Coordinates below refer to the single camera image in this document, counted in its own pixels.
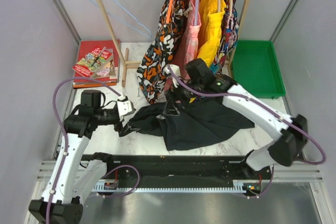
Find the dark navy shorts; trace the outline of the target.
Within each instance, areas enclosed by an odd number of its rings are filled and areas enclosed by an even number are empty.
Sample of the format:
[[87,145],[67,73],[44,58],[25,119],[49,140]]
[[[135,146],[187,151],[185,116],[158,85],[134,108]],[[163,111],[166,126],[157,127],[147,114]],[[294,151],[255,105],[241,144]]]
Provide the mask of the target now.
[[185,108],[179,104],[179,116],[164,116],[164,106],[164,102],[144,106],[128,122],[139,127],[138,133],[163,137],[168,151],[210,146],[255,127],[251,120],[211,98]]

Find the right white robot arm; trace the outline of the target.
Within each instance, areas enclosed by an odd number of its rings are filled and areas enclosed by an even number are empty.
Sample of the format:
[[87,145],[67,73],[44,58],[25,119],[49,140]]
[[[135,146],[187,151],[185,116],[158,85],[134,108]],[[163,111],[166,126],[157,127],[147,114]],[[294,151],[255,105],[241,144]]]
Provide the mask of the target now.
[[181,78],[180,68],[169,64],[163,69],[173,79],[173,101],[188,104],[195,97],[222,97],[223,106],[230,108],[261,127],[272,142],[250,151],[240,166],[241,174],[254,178],[267,166],[279,164],[289,167],[307,143],[307,119],[298,114],[293,117],[278,112],[247,92],[240,84],[225,74],[215,76],[202,59],[186,65],[189,80]]

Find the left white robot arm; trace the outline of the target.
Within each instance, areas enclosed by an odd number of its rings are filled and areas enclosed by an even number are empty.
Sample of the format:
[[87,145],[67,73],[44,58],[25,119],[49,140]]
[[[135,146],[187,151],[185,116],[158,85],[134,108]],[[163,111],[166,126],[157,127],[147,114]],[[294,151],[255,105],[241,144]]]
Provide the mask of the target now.
[[80,103],[63,122],[64,134],[53,173],[40,199],[32,200],[29,212],[39,223],[79,223],[83,205],[101,178],[115,173],[112,156],[95,153],[80,176],[77,171],[88,143],[99,126],[113,125],[120,132],[126,115],[135,112],[133,103],[118,96],[113,108],[106,108],[106,96],[99,90],[85,90]]

